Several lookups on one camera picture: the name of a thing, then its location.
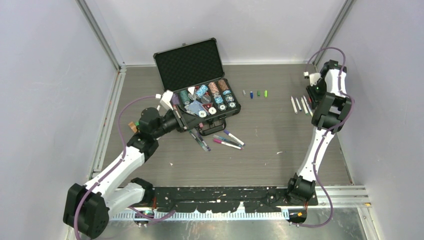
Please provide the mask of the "dark green marker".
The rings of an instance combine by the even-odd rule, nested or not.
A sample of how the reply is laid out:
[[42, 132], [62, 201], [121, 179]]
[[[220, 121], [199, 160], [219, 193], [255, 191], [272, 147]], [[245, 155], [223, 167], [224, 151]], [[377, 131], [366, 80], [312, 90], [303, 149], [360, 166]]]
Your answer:
[[196, 140], [196, 142], [202, 147], [202, 149], [205, 151], [205, 152], [209, 152], [209, 150], [208, 150], [208, 148], [203, 144], [203, 142], [201, 141], [201, 140], [199, 140], [196, 136], [195, 136], [195, 134], [191, 131], [191, 130], [189, 130], [188, 131], [189, 132], [189, 134]]

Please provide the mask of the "dark purple marker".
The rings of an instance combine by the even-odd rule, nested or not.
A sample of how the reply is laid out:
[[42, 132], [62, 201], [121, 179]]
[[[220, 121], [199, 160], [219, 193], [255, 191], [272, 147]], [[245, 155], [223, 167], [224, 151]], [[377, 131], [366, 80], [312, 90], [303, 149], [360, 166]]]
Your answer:
[[208, 144], [203, 139], [202, 135], [197, 131], [196, 132], [197, 137], [200, 139], [200, 141], [203, 143], [203, 145], [206, 147], [207, 151], [210, 152], [211, 148], [208, 146]]

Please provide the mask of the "green cap white marker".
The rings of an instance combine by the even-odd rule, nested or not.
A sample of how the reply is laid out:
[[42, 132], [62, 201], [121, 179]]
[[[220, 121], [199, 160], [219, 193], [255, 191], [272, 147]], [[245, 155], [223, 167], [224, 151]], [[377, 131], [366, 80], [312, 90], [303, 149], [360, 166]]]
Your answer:
[[306, 115], [308, 115], [308, 114], [309, 114], [309, 111], [308, 111], [308, 108], [307, 108], [307, 106], [306, 106], [305, 100], [304, 100], [303, 98], [301, 98], [301, 104], [302, 104], [302, 107], [303, 107], [303, 111], [304, 111], [304, 113], [305, 113]]

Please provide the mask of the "purple cap white marker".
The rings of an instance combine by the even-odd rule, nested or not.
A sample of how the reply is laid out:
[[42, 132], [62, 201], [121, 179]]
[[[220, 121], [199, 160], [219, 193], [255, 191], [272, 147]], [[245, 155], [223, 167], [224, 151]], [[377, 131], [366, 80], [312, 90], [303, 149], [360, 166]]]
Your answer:
[[228, 136], [230, 136], [232, 139], [234, 139], [238, 144], [245, 146], [246, 144], [241, 141], [238, 137], [236, 137], [235, 135], [233, 135], [232, 133], [230, 133], [228, 130], [224, 130], [223, 131], [225, 134], [227, 134]]

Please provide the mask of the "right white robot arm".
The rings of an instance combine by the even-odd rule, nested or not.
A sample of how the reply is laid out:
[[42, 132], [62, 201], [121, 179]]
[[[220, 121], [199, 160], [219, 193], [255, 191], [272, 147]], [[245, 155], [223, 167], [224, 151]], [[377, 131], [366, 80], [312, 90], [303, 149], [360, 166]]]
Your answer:
[[289, 180], [285, 198], [301, 205], [315, 196], [318, 171], [328, 145], [350, 116], [354, 100], [346, 92], [347, 67], [338, 61], [324, 63], [320, 72], [304, 73], [309, 80], [306, 92], [311, 104], [313, 133], [301, 167]]

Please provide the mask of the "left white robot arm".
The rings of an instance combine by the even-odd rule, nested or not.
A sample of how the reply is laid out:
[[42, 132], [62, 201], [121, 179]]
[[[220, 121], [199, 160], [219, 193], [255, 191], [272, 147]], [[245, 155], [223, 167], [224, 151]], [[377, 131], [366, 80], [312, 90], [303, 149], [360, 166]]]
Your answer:
[[145, 108], [138, 120], [138, 131], [124, 143], [123, 151], [100, 174], [85, 184], [73, 184], [66, 196], [63, 222], [72, 227], [79, 239], [83, 234], [99, 237], [110, 218], [138, 203], [148, 207], [153, 202], [153, 186], [137, 177], [124, 188], [121, 183], [141, 167], [159, 147], [158, 139], [178, 130], [191, 130], [204, 121], [205, 113], [191, 114], [179, 105], [161, 116], [154, 107]]

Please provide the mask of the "black poker chip case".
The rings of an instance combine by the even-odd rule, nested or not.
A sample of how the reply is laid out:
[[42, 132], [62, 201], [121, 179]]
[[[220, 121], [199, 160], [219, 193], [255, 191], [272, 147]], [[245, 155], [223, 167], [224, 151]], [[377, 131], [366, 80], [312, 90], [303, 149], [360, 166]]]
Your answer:
[[153, 54], [164, 90], [172, 91], [186, 113], [204, 118], [202, 136], [223, 131], [241, 111], [221, 60], [218, 41], [208, 38]]

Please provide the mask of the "light blue marker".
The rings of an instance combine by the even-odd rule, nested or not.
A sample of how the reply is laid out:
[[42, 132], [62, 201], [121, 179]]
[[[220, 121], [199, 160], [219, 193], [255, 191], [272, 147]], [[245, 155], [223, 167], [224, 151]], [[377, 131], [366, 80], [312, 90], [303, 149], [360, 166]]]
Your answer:
[[229, 140], [225, 137], [221, 137], [221, 136], [216, 135], [216, 134], [214, 134], [213, 137], [218, 139], [218, 140], [221, 140], [223, 142], [226, 142], [226, 143], [229, 143], [229, 144], [232, 144], [232, 145], [235, 145], [235, 146], [239, 146], [239, 144], [237, 142], [231, 141], [231, 140]]

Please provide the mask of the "magenta cap white marker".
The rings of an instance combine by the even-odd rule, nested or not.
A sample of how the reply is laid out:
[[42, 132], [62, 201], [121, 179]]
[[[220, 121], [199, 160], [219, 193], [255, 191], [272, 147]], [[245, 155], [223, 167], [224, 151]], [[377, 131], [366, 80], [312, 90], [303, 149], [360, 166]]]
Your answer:
[[217, 138], [214, 138], [213, 141], [215, 143], [218, 143], [218, 144], [221, 144], [221, 145], [225, 145], [225, 146], [228, 146], [228, 147], [231, 147], [231, 148], [234, 148], [234, 149], [238, 149], [238, 150], [242, 150], [243, 149], [242, 147], [240, 147], [238, 145], [234, 145], [234, 144], [231, 144], [231, 143], [228, 143], [228, 142], [219, 140]]

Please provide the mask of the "brown wooden block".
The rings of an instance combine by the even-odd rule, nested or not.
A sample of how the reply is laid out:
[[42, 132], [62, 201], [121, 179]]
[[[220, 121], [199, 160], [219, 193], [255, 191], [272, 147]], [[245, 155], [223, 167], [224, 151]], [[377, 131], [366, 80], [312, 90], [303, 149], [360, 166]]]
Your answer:
[[137, 132], [138, 132], [137, 125], [136, 125], [133, 121], [131, 121], [131, 122], [128, 124], [128, 126], [130, 127], [130, 129], [131, 129], [134, 133], [137, 133]]

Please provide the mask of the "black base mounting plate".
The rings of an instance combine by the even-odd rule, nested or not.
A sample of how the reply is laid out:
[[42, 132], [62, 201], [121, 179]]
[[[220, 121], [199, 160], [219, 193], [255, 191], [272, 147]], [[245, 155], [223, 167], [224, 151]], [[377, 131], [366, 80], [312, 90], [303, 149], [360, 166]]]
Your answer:
[[239, 207], [246, 213], [275, 213], [280, 207], [318, 204], [316, 197], [309, 201], [296, 199], [287, 195], [286, 187], [277, 186], [156, 187], [153, 193], [142, 205], [165, 213], [234, 213]]

